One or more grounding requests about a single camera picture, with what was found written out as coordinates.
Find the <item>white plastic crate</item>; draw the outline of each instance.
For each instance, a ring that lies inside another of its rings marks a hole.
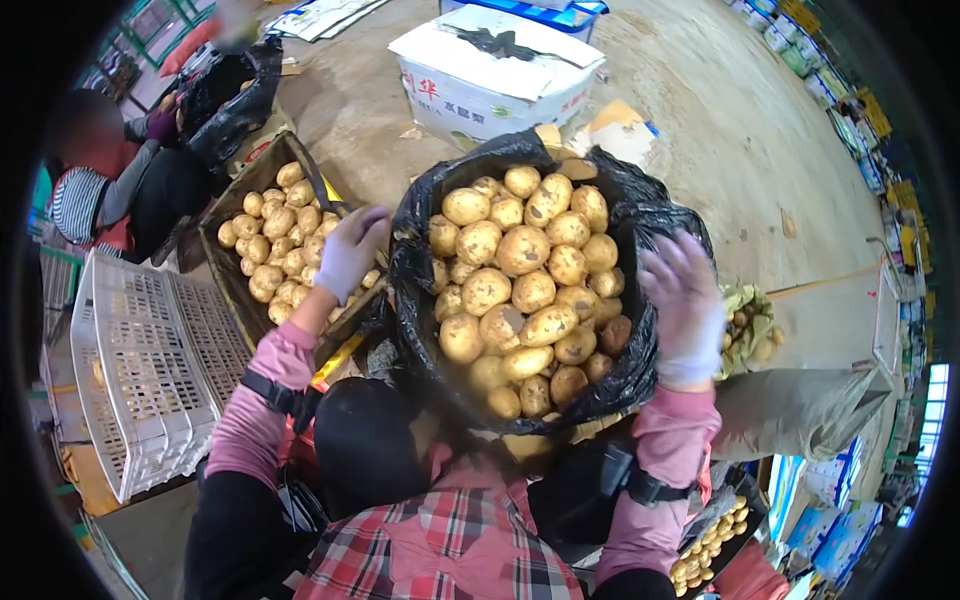
[[[101,465],[121,502],[193,472],[209,451],[220,415],[217,404],[225,402],[211,393],[204,366],[193,356],[174,292],[204,284],[180,280],[175,285],[174,276],[92,252],[77,296],[70,335],[81,403]],[[219,294],[214,286],[205,287]],[[204,313],[209,318],[217,307],[212,302],[208,307]],[[227,321],[221,324],[235,329],[227,316],[223,319]],[[93,377],[98,356],[105,389]],[[246,364],[230,367],[242,374]]]

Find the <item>gloved hand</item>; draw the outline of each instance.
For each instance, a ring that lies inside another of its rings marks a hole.
[[[324,260],[313,277],[314,286],[322,285],[341,306],[345,305],[373,266],[376,249],[387,239],[389,215],[386,206],[364,206],[341,221],[326,238]]]
[[[676,242],[655,237],[657,253],[641,251],[636,278],[657,307],[657,373],[665,387],[709,380],[720,368],[724,310],[713,266],[686,231]]]

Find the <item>pile of potatoes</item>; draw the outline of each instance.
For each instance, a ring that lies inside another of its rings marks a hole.
[[[690,549],[684,552],[680,559],[670,568],[670,581],[673,589],[680,598],[688,589],[694,589],[703,582],[713,579],[710,564],[720,555],[720,547],[733,536],[740,536],[747,532],[746,496],[739,495],[736,501],[720,520],[710,527],[702,538],[693,542]]]
[[[630,336],[607,202],[532,166],[482,177],[430,219],[440,347],[503,419],[555,418]]]
[[[270,320],[281,324],[313,287],[313,277],[324,257],[324,240],[336,229],[340,217],[321,211],[298,162],[280,167],[276,185],[263,193],[247,194],[243,214],[220,225],[217,241],[240,255],[240,271],[250,278],[251,296],[269,304]],[[377,270],[367,273],[347,305],[334,309],[330,322],[336,321],[379,277]]]

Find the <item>white cardboard box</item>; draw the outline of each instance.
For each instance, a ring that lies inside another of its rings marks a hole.
[[[516,34],[516,45],[554,56],[498,58],[457,32]],[[396,53],[414,120],[464,152],[539,123],[562,126],[589,96],[599,50],[534,21],[476,5],[399,37]]]

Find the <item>striped shirt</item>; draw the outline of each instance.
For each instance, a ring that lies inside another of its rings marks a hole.
[[[60,180],[54,190],[53,221],[63,237],[76,246],[85,246],[95,241],[97,211],[110,180],[89,167],[74,167]],[[97,250],[122,257],[122,253],[107,244]]]

